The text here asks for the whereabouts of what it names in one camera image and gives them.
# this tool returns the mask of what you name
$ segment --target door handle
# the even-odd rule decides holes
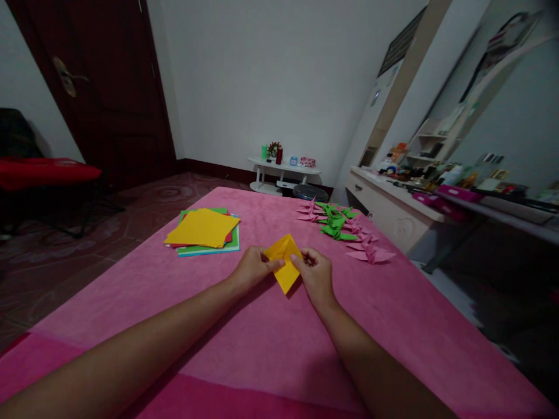
[[[72,97],[76,97],[76,87],[74,86],[74,82],[72,81],[72,79],[80,79],[85,81],[89,81],[89,79],[86,76],[73,75],[70,71],[68,71],[66,64],[64,64],[64,62],[57,56],[52,57],[52,63],[56,67],[58,77],[60,77],[60,81],[62,82],[62,86],[64,87],[64,90],[66,90],[66,93],[68,93]]]
[[[71,79],[82,79],[85,81],[89,81],[86,76],[76,76],[74,74],[68,73],[68,71],[61,71],[60,74],[62,75],[62,77],[70,77]]]

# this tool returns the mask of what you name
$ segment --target pink tablecloth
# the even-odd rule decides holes
[[[299,206],[295,199],[220,187],[192,208],[227,207],[238,214],[242,250],[269,246],[291,233],[299,247],[312,246],[330,257],[342,305],[461,416],[552,412],[532,384],[380,232],[379,245],[397,256],[388,264],[369,265],[346,256],[345,244],[322,235],[319,225],[297,220]],[[242,251],[178,258],[164,247],[176,223],[46,317],[0,360],[0,400],[233,270]],[[273,278],[223,318],[131,414],[223,415],[215,400],[240,416],[364,412],[304,288],[288,299]]]

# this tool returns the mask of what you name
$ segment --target door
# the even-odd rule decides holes
[[[90,165],[118,188],[171,174],[175,151],[144,0],[8,0]]]

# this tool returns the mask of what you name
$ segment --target red bottle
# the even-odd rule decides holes
[[[281,164],[281,156],[283,155],[283,153],[284,153],[284,149],[281,148],[281,147],[278,148],[278,155],[275,158],[275,163],[276,164]]]

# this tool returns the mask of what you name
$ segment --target trash bin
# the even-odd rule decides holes
[[[326,191],[309,184],[295,185],[293,187],[293,196],[305,201],[310,201],[314,198],[317,202],[328,202],[328,194]]]

